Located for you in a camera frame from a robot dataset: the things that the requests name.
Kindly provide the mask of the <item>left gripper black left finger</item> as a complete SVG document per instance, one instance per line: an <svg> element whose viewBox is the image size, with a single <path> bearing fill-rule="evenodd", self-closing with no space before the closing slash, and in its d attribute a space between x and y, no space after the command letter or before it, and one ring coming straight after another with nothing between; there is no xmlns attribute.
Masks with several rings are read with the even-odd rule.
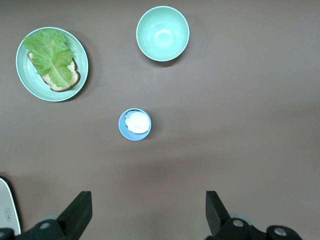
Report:
<svg viewBox="0 0 320 240"><path fill-rule="evenodd" d="M56 218L38 222L28 231L15 235L1 228L2 240L78 240L92 219L92 193L82 191Z"/></svg>

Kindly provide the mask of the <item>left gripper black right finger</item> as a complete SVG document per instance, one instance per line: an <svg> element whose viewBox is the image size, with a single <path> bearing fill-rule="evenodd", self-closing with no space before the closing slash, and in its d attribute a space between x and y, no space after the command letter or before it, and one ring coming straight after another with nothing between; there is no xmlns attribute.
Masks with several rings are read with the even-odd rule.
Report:
<svg viewBox="0 0 320 240"><path fill-rule="evenodd" d="M216 191L207 191L205 216L211 232L208 240L300 240L293 229L271 225L262 232L239 217L231 217Z"/></svg>

